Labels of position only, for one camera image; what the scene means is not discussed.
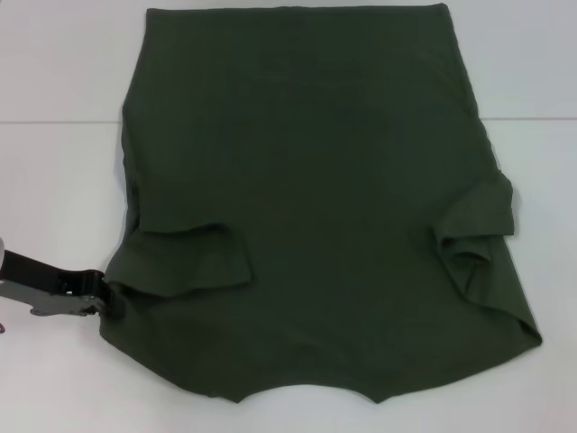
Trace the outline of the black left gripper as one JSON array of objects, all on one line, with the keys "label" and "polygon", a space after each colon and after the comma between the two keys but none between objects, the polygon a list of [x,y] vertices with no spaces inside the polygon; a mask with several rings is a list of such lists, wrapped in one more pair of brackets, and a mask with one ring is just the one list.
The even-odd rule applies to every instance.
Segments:
[{"label": "black left gripper", "polygon": [[102,272],[66,271],[10,251],[1,263],[1,296],[30,306],[38,317],[125,314],[124,301]]}]

